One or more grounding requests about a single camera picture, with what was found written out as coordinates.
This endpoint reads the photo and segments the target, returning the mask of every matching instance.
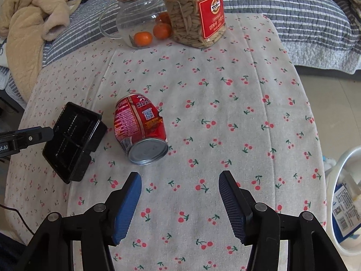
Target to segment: blue gripper pad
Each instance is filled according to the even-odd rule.
[[[135,208],[138,204],[140,193],[141,177],[139,174],[137,174],[126,193],[123,203],[119,208],[118,214],[115,218],[114,233],[111,238],[117,245],[127,235],[130,222],[132,221]]]
[[[220,174],[218,186],[234,235],[241,241],[241,243],[244,243],[246,217],[242,212],[236,196],[234,195],[234,192],[223,172]]]

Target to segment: teapot handle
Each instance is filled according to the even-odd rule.
[[[114,35],[110,35],[110,34],[106,33],[105,30],[102,28],[102,19],[103,19],[104,15],[109,12],[109,10],[115,9],[117,7],[118,7],[118,5],[113,5],[113,6],[110,6],[109,8],[107,8],[107,9],[105,9],[104,12],[100,15],[99,21],[98,21],[98,26],[99,26],[100,32],[102,33],[103,36],[108,37],[110,39],[121,39],[122,37],[121,36],[114,36]]]

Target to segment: black cable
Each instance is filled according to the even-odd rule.
[[[26,224],[26,222],[24,221],[23,217],[21,216],[20,212],[19,212],[17,209],[9,208],[9,207],[4,206],[4,205],[2,205],[2,204],[0,204],[0,207],[1,207],[1,208],[4,208],[4,209],[6,209],[6,210],[10,210],[10,211],[15,211],[15,212],[17,212],[17,214],[20,216],[21,221],[23,221],[25,227],[30,231],[30,233],[31,233],[32,235],[34,235],[34,233],[31,231],[31,229],[29,228],[29,226]]]

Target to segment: plastic jar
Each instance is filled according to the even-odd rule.
[[[226,31],[223,0],[163,1],[176,42],[205,48],[217,42]]]

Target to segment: gray striped bedsheet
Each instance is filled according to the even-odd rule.
[[[115,0],[89,0],[71,16],[68,27],[44,47],[43,66],[102,37],[100,14]],[[348,0],[224,0],[227,13],[262,13],[274,23],[295,65],[354,73],[361,69],[360,29]],[[117,10],[104,18],[116,32]]]

